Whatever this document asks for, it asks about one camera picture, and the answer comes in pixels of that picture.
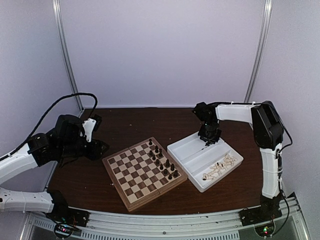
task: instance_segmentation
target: black cable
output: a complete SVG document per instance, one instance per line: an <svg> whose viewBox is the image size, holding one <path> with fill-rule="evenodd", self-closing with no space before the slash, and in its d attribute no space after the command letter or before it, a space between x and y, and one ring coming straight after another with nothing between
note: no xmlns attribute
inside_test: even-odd
<svg viewBox="0 0 320 240"><path fill-rule="evenodd" d="M288 204L288 201L287 201L287 197L285 195L285 192L281 189L281 193L282 193L282 196L283 196L283 199L284 199L284 202L286 204L286 207L288 208L288 213L286 215L286 218L283 222L283 224L281 225L281 227L275 232L272 234L272 236L276 235L278 232L280 232L280 230L284 227L284 225L286 224L286 222L288 221L288 218L289 218L289 215L290 215L290 207L289 207L289 204Z"/></svg>
<svg viewBox="0 0 320 240"><path fill-rule="evenodd" d="M46 111L45 113L42 115L42 117L40 118L40 120L38 121L38 123L35 125L34 129L31 131L31 133L28 135L28 137L18 146L16 147L12 152L8 153L7 155L4 155L3 157L0 158L0 161L10 157L12 154L15 154L16 152L18 152L29 140L29 138L32 137L32 135L35 133L35 131L37 130L37 128L39 127L39 125L41 124L41 122L43 121L43 119L46 117L46 115L51 111L51 109L57 104L59 103L61 100L63 99L68 99L68 98L72 98L75 96L90 96L92 98L94 98L94 106L89 114L89 118L92 115L92 113L94 112L94 110L96 109L97 105L98 105L98 99L97 97L92 94L92 93L87 93L87 92L78 92L78 93L73 93L70 95L65 95L60 97L58 100L56 100Z"/></svg>

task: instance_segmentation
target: robotic arm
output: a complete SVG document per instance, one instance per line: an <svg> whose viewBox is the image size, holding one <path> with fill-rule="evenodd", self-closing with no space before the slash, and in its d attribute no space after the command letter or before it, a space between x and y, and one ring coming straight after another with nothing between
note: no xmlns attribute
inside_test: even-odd
<svg viewBox="0 0 320 240"><path fill-rule="evenodd" d="M38 133L30 137L17 152L0 158L0 185L14 176L48 162L60 164L66 158L86 157L92 161L99 160L109 149L103 141L92 139L102 118L95 115L86 121L73 115L60 115L55 127L48 133ZM68 208L67 202L58 191L17 192L0 188L0 212L28 211L49 213L50 218L62 222L61 219L72 219L85 212Z"/></svg>
<svg viewBox="0 0 320 240"><path fill-rule="evenodd" d="M198 135L206 145L215 144L220 139L219 121L231 120L250 123L253 126L255 143L260 148L263 170L263 188L259 209L240 212L242 224L250 225L280 217L281 174L284 126L273 103L198 103L192 112L204 122Z"/></svg>

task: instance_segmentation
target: dark wooden tabletop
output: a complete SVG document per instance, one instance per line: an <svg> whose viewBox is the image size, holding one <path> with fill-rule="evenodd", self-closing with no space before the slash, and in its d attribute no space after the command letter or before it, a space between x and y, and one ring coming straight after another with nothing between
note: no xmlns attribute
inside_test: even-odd
<svg viewBox="0 0 320 240"><path fill-rule="evenodd" d="M106 156L155 137L163 146L185 138L200 129L201 122L190 108L97 109L103 122L94 138L110 145ZM82 118L89 115L87 109ZM263 185L262 160L253 132L247 123L222 121L221 138L244 160L233 172L199 192L189 181L131 212L137 215L177 215L212 213L260 204ZM102 161L79 158L56 168L49 189L59 190L70 206L94 211L128 214Z"/></svg>

